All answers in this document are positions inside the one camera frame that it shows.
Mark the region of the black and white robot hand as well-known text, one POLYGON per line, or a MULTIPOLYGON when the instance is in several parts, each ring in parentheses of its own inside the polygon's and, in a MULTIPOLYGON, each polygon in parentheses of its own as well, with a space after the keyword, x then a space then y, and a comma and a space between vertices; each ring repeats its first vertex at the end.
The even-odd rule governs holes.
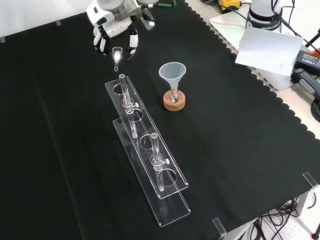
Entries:
POLYGON ((94 0, 86 8, 86 14, 93 26, 93 46, 107 55, 112 38, 129 31, 128 53, 136 53, 139 43, 138 31, 132 27, 137 17, 142 15, 141 7, 135 0, 94 0))

